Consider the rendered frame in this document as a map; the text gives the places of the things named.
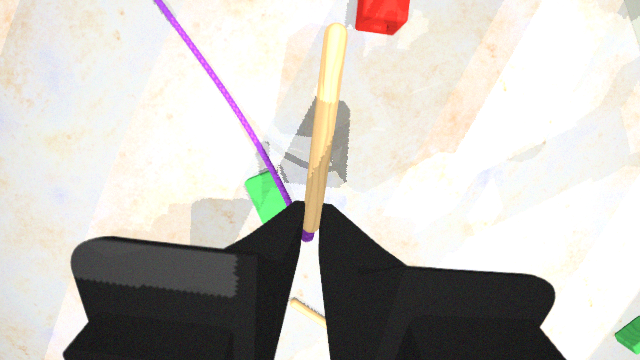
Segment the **wooden stick with purple string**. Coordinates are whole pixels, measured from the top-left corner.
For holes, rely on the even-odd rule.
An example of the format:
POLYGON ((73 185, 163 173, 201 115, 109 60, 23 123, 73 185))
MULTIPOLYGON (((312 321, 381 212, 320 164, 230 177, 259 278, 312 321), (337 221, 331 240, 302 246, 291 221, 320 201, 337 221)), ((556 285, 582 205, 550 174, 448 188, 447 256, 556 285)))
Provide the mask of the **wooden stick with purple string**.
MULTIPOLYGON (((215 82, 215 85, 220 90, 224 98, 227 99, 230 107, 240 120, 243 127, 247 130, 253 144, 266 164, 286 206, 290 205, 292 200, 283 182, 255 135, 253 128, 249 125, 248 121, 232 99, 232 96, 226 90, 210 65, 207 64, 206 59, 198 51, 195 44, 192 43, 190 37, 184 32, 184 29, 179 25, 169 9, 166 8, 167 6, 164 2, 162 2, 162 0, 154 1, 159 5, 158 7, 164 12, 163 14, 169 19, 168 21, 174 26, 174 29, 177 30, 180 37, 185 41, 195 57, 204 67, 205 71, 215 82)), ((314 234, 319 229, 320 225, 344 70, 347 37, 348 33, 346 28, 344 25, 339 23, 331 23, 324 33, 304 199, 305 215, 302 241, 305 243, 313 240, 314 234)))

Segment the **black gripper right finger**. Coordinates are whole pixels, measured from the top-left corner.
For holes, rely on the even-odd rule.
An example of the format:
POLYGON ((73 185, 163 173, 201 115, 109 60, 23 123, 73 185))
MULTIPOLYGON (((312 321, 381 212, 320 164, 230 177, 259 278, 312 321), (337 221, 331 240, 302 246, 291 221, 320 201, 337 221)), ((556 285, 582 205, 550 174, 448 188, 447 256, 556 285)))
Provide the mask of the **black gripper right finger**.
POLYGON ((529 273, 405 264, 333 204, 322 205, 318 258, 330 360, 395 360, 422 315, 532 319, 556 290, 529 273))

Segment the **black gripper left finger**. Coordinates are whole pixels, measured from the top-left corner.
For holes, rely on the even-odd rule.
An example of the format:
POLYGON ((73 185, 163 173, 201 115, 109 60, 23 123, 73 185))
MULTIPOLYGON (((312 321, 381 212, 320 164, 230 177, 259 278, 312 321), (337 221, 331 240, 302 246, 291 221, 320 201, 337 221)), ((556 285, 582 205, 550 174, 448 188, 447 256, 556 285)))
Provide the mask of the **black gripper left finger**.
POLYGON ((304 215, 295 200, 224 249, 121 236, 79 243, 70 264, 87 319, 109 312, 222 326, 234 360, 275 360, 304 215))

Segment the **red cube with hole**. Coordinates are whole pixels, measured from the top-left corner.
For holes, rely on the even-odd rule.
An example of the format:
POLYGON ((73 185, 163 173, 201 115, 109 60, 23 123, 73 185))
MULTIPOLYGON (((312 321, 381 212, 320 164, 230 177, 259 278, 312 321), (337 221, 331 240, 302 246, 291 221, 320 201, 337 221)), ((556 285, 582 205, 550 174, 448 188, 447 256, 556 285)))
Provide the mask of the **red cube with hole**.
POLYGON ((393 35, 408 20, 410 0, 358 0, 355 29, 393 35))

